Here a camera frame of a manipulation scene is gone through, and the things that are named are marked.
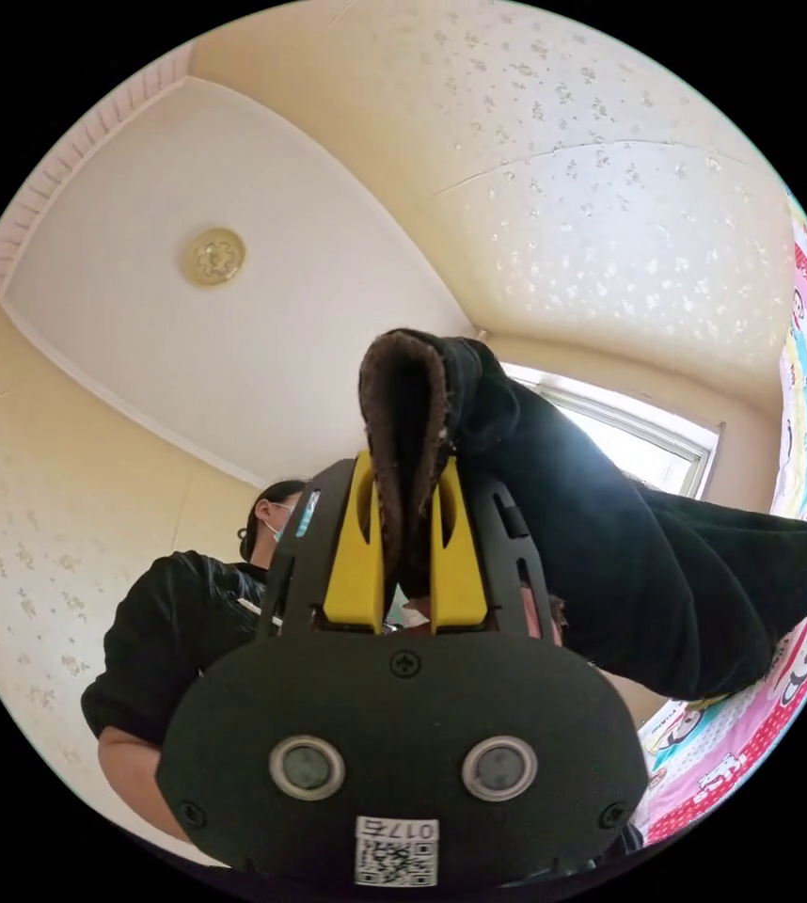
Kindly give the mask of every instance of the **black sleeve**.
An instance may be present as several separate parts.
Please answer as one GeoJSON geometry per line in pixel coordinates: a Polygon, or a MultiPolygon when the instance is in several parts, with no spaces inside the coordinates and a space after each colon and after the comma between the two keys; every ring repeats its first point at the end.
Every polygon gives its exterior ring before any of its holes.
{"type": "Polygon", "coordinates": [[[182,601],[200,575],[186,555],[158,559],[128,591],[103,638],[105,671],[81,708],[94,736],[115,727],[161,746],[171,715],[196,677],[182,649],[182,601]]]}

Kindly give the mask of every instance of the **wallpaper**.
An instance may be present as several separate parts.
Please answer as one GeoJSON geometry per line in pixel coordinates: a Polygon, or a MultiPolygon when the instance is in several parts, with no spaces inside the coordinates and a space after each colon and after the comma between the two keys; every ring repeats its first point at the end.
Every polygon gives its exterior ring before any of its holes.
{"type": "Polygon", "coordinates": [[[760,152],[617,40],[515,3],[308,0],[200,38],[394,214],[469,319],[778,412],[792,230],[760,152]]]}
{"type": "Polygon", "coordinates": [[[131,583],[176,548],[235,560],[256,492],[77,386],[0,309],[0,697],[81,799],[202,862],[115,797],[79,700],[131,583]]]}

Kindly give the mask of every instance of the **ceiling light fixture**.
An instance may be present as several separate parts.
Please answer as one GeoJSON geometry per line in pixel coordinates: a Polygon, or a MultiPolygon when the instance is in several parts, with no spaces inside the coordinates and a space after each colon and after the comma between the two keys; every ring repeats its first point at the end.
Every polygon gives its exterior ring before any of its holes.
{"type": "Polygon", "coordinates": [[[198,235],[184,254],[184,273],[200,288],[230,282],[244,265],[246,249],[230,229],[210,229],[198,235]]]}

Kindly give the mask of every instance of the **brown fuzzy lining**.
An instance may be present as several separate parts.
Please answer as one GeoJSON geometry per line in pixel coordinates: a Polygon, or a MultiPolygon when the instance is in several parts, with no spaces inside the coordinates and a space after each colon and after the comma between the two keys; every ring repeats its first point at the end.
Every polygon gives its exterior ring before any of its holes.
{"type": "Polygon", "coordinates": [[[401,332],[391,332],[377,339],[363,358],[359,379],[359,403],[366,421],[379,509],[382,516],[382,538],[385,567],[392,573],[404,551],[405,535],[412,521],[424,514],[432,498],[437,474],[438,452],[446,439],[447,388],[444,362],[428,344],[401,332]],[[398,394],[398,368],[402,363],[419,363],[430,386],[429,409],[426,412],[422,452],[413,475],[412,497],[401,498],[397,460],[396,412],[402,406],[398,394]]]}

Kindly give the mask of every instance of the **bed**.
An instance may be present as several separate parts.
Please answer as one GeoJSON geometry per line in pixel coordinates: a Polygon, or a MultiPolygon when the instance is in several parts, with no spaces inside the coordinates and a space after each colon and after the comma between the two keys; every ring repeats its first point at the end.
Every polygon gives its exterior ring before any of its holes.
{"type": "MultiPolygon", "coordinates": [[[[790,198],[794,309],[781,357],[783,444],[771,510],[807,520],[807,219],[790,198]]],[[[650,783],[634,822],[646,844],[681,831],[734,793],[807,701],[807,619],[787,636],[768,677],[713,705],[670,702],[640,731],[650,783]]]]}

